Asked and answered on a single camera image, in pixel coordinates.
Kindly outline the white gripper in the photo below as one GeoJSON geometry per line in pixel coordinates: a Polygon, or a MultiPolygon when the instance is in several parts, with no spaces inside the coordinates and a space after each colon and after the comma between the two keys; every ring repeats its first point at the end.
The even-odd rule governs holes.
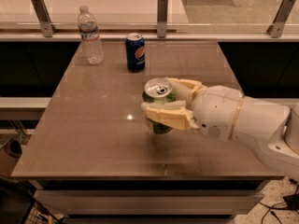
{"type": "Polygon", "coordinates": [[[244,98],[240,90],[223,86],[206,88],[200,81],[191,79],[168,77],[167,80],[175,90],[176,101],[143,102],[141,108],[148,119],[177,130],[200,128],[201,135],[221,141],[229,139],[244,98]],[[193,112],[187,108],[191,104],[193,112]]]}

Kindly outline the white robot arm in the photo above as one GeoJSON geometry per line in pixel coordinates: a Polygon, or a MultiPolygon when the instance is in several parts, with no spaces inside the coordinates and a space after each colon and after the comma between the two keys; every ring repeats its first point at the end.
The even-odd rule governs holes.
{"type": "Polygon", "coordinates": [[[251,98],[241,91],[158,77],[144,87],[141,107],[149,122],[196,129],[203,136],[247,146],[265,165],[299,178],[298,106],[251,98]]]}

